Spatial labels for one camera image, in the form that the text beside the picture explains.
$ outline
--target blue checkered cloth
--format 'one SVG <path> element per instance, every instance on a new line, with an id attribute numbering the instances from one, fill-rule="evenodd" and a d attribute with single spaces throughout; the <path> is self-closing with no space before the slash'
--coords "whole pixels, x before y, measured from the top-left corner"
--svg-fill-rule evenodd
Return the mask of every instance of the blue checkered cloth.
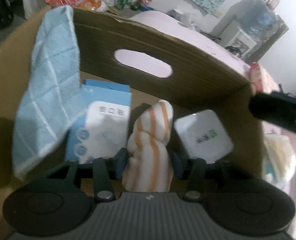
<path id="1" fill-rule="evenodd" d="M 79 54 L 72 8 L 47 12 L 35 40 L 30 81 L 13 131 L 12 166 L 20 179 L 60 145 L 69 127 L 85 113 Z"/>

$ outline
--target orange striped towel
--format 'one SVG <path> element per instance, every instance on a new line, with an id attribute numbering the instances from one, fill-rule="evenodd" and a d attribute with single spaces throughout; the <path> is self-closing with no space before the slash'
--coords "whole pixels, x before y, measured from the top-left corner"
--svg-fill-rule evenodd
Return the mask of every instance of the orange striped towel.
<path id="1" fill-rule="evenodd" d="M 132 192 L 168 192 L 173 169 L 166 150 L 170 140 L 173 109 L 160 100 L 135 122 L 127 149 L 129 163 L 122 184 Z"/>

